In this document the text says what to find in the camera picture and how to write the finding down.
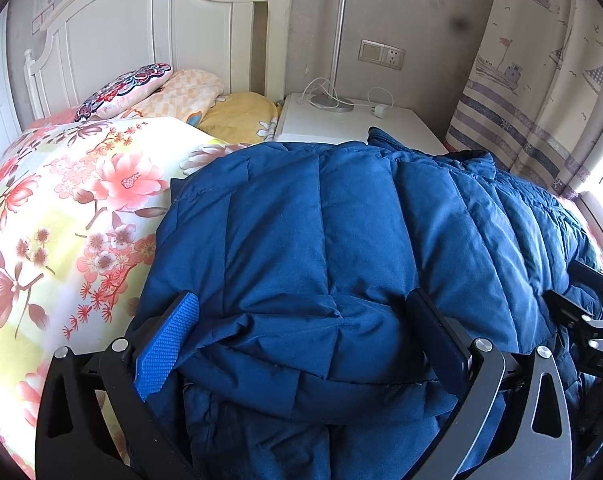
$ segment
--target bed post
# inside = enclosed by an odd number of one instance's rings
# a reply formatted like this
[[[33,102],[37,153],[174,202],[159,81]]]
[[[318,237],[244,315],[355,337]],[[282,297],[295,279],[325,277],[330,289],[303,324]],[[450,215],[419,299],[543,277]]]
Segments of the bed post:
[[[284,98],[291,3],[292,0],[268,0],[265,96],[275,102]]]
[[[28,97],[30,97],[30,106],[32,107],[32,113],[34,113],[35,119],[43,119],[43,109],[41,108],[41,101],[39,99],[39,89],[37,88],[37,79],[32,74],[32,66],[34,60],[32,59],[32,50],[29,48],[24,53],[25,64],[24,64],[24,76],[25,83],[28,87]]]

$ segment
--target blue down jacket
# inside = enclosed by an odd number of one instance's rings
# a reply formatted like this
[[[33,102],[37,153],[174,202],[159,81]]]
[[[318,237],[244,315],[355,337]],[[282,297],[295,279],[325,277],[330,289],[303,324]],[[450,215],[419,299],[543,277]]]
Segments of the blue down jacket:
[[[571,408],[588,388],[541,295],[603,319],[566,265],[596,258],[546,191],[488,153],[266,142],[172,181],[172,207],[129,332],[179,291],[201,315],[148,400],[213,480],[399,480],[435,437],[446,394],[405,320],[421,286],[471,336],[555,354]],[[480,462],[498,401],[466,466]]]

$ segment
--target white headboard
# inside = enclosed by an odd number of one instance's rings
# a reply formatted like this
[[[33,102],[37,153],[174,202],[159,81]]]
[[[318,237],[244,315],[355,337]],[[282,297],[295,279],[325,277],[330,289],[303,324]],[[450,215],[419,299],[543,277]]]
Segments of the white headboard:
[[[267,2],[267,27],[259,26],[255,14],[259,2]],[[46,44],[41,57],[33,60],[31,50],[25,53],[34,116],[48,117],[77,106],[121,73],[152,62],[170,63],[175,70],[213,72],[223,78],[225,92],[255,89],[254,81],[261,76],[265,95],[280,100],[290,3],[63,0],[43,24]],[[257,59],[260,41],[262,53],[265,43],[265,62]]]

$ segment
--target white nightstand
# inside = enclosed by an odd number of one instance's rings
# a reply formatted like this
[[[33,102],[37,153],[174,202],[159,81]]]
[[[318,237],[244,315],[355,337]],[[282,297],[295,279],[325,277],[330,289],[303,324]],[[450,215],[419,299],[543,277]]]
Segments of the white nightstand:
[[[368,128],[377,126],[408,148],[431,155],[443,155],[448,150],[417,115],[406,108],[393,107],[383,119],[373,115],[365,101],[352,100],[355,110],[334,113],[320,110],[310,103],[299,104],[301,95],[290,94],[283,105],[275,131],[278,142],[327,142],[341,144],[348,140],[368,140]]]

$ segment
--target wall switch plate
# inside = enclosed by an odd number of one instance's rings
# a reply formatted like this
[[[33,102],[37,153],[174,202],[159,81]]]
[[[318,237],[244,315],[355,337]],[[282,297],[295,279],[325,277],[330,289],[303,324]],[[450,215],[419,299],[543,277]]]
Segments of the wall switch plate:
[[[406,51],[401,48],[378,43],[377,41],[361,40],[359,48],[360,61],[401,70],[405,57]]]

